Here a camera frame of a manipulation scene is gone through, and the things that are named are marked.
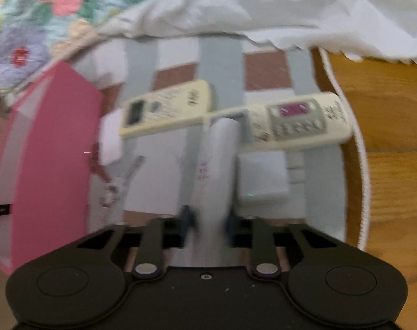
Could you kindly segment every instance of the wooden floor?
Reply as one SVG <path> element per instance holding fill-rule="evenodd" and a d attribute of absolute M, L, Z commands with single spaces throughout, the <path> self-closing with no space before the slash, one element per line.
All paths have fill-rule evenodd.
<path fill-rule="evenodd" d="M 331 55 L 361 126 L 372 182 L 367 251 L 405 276 L 398 325 L 417 330 L 417 66 Z"/>

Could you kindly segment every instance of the black circular pad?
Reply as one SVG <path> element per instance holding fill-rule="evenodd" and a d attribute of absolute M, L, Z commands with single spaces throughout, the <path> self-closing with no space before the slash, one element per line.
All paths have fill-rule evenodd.
<path fill-rule="evenodd" d="M 49 296 L 69 296 L 82 291 L 88 279 L 88 274 L 76 266 L 61 266 L 42 273 L 38 288 Z"/>
<path fill-rule="evenodd" d="M 376 287 L 375 276 L 359 266 L 336 266 L 326 274 L 326 282 L 344 295 L 364 295 Z"/>
<path fill-rule="evenodd" d="M 407 284 L 391 265 L 301 262 L 292 268 L 288 291 L 307 313 L 327 323 L 372 326 L 397 318 Z"/>
<path fill-rule="evenodd" d="M 100 251 L 50 253 L 15 271 L 6 296 L 16 318 L 45 327 L 79 326 L 110 311 L 126 288 L 123 272 Z"/>

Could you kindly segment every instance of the white sheet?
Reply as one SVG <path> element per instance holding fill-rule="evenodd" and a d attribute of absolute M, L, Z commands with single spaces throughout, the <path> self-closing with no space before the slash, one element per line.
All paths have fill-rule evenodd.
<path fill-rule="evenodd" d="M 128 37 L 241 33 L 276 47 L 417 60 L 417 0 L 147 0 L 100 28 Z"/>

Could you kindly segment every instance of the purple flower pattern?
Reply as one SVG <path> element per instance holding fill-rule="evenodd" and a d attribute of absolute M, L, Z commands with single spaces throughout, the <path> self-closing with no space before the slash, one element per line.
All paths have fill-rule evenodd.
<path fill-rule="evenodd" d="M 0 33 L 0 88 L 15 87 L 49 59 L 42 30 L 30 25 L 3 30 Z"/>

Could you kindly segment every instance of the gray stripe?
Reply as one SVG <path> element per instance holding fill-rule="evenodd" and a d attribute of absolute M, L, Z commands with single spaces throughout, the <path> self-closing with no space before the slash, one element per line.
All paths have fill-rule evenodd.
<path fill-rule="evenodd" d="M 302 151 L 290 151 L 285 154 L 286 166 L 288 168 L 303 167 L 303 152 Z"/>
<path fill-rule="evenodd" d="M 89 178 L 89 215 L 88 232 L 92 233 L 104 226 L 102 224 L 102 214 L 106 211 L 101 204 L 100 198 L 104 195 L 105 182 L 95 174 Z"/>
<path fill-rule="evenodd" d="M 135 149 L 137 147 L 137 138 L 130 137 L 123 139 L 123 155 L 120 160 L 115 161 L 105 167 L 106 172 L 111 178 L 121 176 L 127 171 L 137 155 Z M 126 195 L 122 195 L 119 200 L 110 209 L 110 215 L 107 218 L 108 222 L 117 223 L 123 220 L 124 203 L 126 202 Z"/>
<path fill-rule="evenodd" d="M 157 40 L 154 38 L 127 38 L 125 42 L 128 76 L 120 95 L 118 105 L 130 98 L 151 91 L 158 56 Z"/>
<path fill-rule="evenodd" d="M 296 49 L 285 52 L 285 54 L 293 82 L 294 94 L 320 93 L 321 91 L 315 83 L 315 72 L 309 50 Z"/>
<path fill-rule="evenodd" d="M 241 39 L 235 36 L 201 36 L 199 44 L 201 60 L 196 76 L 213 86 L 213 109 L 242 105 L 244 66 Z"/>
<path fill-rule="evenodd" d="M 178 206 L 189 205 L 195 184 L 195 170 L 198 162 L 199 148 L 203 133 L 202 125 L 187 129 L 184 157 L 181 158 L 181 187 L 179 188 Z"/>
<path fill-rule="evenodd" d="M 346 238 L 346 182 L 339 145 L 304 151 L 306 216 L 310 226 Z"/>

